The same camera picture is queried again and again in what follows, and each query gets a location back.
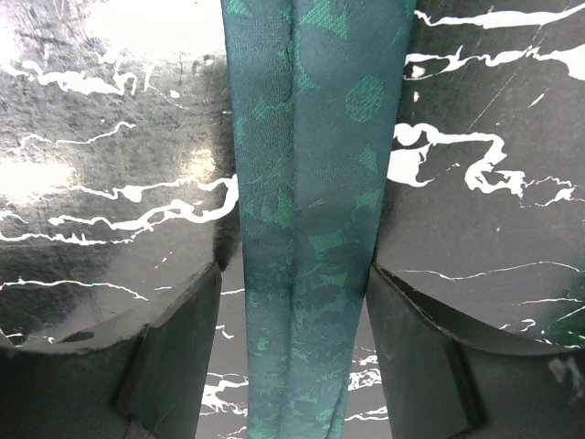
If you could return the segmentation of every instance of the jacquard fabric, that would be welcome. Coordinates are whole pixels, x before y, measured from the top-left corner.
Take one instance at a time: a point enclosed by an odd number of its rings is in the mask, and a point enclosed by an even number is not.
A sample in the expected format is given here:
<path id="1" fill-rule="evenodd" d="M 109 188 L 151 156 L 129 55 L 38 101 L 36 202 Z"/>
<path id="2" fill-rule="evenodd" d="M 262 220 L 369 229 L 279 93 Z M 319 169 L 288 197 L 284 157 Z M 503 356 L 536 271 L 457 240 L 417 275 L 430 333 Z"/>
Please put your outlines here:
<path id="1" fill-rule="evenodd" d="M 412 0 L 222 0 L 251 439 L 342 435 Z"/>

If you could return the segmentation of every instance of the dark green fabric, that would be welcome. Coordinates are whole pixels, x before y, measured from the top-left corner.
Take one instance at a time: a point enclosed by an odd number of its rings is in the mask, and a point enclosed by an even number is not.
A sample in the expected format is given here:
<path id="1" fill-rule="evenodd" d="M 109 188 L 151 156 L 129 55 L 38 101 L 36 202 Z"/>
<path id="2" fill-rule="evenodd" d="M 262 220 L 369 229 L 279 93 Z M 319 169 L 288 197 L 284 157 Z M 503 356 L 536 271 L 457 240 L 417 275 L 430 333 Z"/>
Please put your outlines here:
<path id="1" fill-rule="evenodd" d="M 412 0 L 222 0 L 251 439 L 341 437 Z"/>

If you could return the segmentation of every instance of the fabric fold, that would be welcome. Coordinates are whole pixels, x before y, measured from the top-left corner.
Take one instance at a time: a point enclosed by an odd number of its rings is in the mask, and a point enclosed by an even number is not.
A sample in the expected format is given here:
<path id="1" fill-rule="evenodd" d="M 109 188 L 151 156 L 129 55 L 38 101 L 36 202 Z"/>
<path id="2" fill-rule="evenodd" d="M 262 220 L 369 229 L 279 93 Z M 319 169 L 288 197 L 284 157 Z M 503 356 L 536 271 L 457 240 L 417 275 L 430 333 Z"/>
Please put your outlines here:
<path id="1" fill-rule="evenodd" d="M 342 435 L 414 2 L 223 0 L 251 439 Z"/>

